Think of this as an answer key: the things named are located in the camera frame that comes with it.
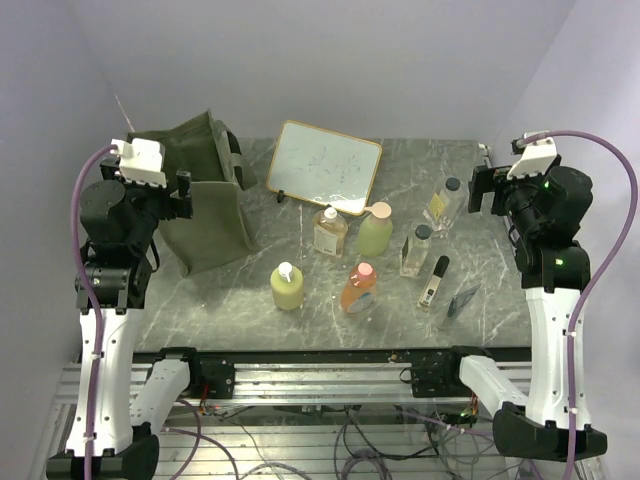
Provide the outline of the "yellow pump lotion bottle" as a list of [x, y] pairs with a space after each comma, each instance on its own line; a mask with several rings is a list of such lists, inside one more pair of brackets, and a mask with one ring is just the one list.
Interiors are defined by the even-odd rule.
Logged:
[[290, 262], [281, 262], [270, 276], [273, 301], [281, 310], [300, 308], [304, 302], [304, 279], [299, 268]]

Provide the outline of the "amber clear soap bottle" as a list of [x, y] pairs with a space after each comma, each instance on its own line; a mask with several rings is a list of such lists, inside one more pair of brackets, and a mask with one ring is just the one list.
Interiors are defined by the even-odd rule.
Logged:
[[347, 232], [346, 220], [329, 206], [313, 218], [313, 247], [323, 254], [341, 257]]

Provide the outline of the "orange bottle pink cap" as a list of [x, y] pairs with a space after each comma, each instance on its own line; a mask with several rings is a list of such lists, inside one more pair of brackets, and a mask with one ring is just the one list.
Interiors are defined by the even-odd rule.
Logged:
[[341, 307], [347, 314], [357, 314], [376, 299], [377, 274], [373, 266], [361, 262], [350, 272], [341, 294]]

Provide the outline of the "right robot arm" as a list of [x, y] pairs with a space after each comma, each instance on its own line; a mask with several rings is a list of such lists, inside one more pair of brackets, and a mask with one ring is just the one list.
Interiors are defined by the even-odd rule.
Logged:
[[515, 260], [531, 321], [531, 380], [523, 394], [485, 355], [464, 355], [444, 367], [442, 387], [459, 396], [469, 389], [493, 420], [505, 457], [571, 462], [602, 455], [607, 436], [593, 428], [581, 371], [582, 321], [572, 315], [591, 279], [590, 259], [575, 241], [593, 201], [584, 173], [552, 166], [543, 174], [511, 178], [506, 167], [475, 168], [468, 210], [484, 194], [491, 212], [506, 216], [518, 234]]

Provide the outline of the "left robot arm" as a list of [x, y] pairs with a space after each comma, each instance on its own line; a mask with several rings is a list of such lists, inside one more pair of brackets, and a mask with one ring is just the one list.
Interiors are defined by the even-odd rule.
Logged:
[[196, 352], [185, 347], [154, 362], [137, 394], [131, 392], [135, 337], [153, 273], [147, 254], [160, 222], [193, 214], [191, 176], [174, 186], [129, 181], [117, 161], [104, 160], [102, 179], [75, 188], [72, 230], [78, 274], [76, 305], [82, 332], [78, 400], [62, 452], [47, 460], [49, 479], [150, 479], [159, 458], [159, 433], [180, 396], [203, 387]]

